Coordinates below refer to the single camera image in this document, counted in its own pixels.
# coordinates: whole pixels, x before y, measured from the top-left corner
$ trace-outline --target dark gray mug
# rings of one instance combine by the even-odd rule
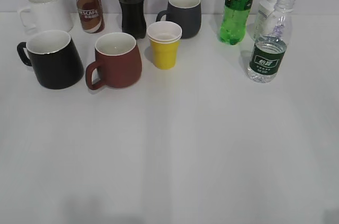
[[[181,26],[182,39],[194,37],[200,30],[200,0],[168,0],[167,10],[159,12],[156,21],[160,21],[164,15],[167,21]]]

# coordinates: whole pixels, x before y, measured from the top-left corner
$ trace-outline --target green soda bottle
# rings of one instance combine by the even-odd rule
[[[220,27],[220,41],[235,45],[246,33],[246,21],[253,0],[225,0],[225,12]]]

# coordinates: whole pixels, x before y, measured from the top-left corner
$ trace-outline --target plastic bottle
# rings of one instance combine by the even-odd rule
[[[122,12],[122,31],[136,39],[146,35],[144,0],[119,0]]]
[[[97,33],[105,28],[100,0],[76,0],[76,5],[85,32]]]
[[[256,16],[254,23],[254,33],[252,39],[255,41],[256,38],[261,34],[263,29],[263,23],[268,18],[268,16],[274,11],[274,6],[277,0],[262,0],[259,2],[259,11]]]
[[[255,41],[247,69],[253,81],[268,83],[275,78],[291,39],[294,3],[295,0],[278,0],[265,21],[265,31]]]
[[[225,0],[224,20],[220,28],[220,41],[235,45],[243,40],[252,2],[253,0]]]

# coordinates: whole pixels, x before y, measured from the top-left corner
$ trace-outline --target white mug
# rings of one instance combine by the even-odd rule
[[[28,0],[30,5],[18,10],[21,22],[27,30],[37,28],[38,31],[62,30],[70,31],[73,27],[70,13],[64,0]],[[31,12],[34,24],[26,24],[22,12]]]

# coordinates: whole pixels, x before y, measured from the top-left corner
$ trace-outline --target black mug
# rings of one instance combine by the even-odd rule
[[[70,87],[84,75],[78,51],[65,31],[40,32],[29,41],[21,42],[16,49],[22,62],[33,67],[38,82],[46,88]]]
[[[172,21],[182,28],[182,39],[196,36],[201,26],[200,0],[168,0],[167,10],[159,12],[156,21],[166,15],[167,21]]]

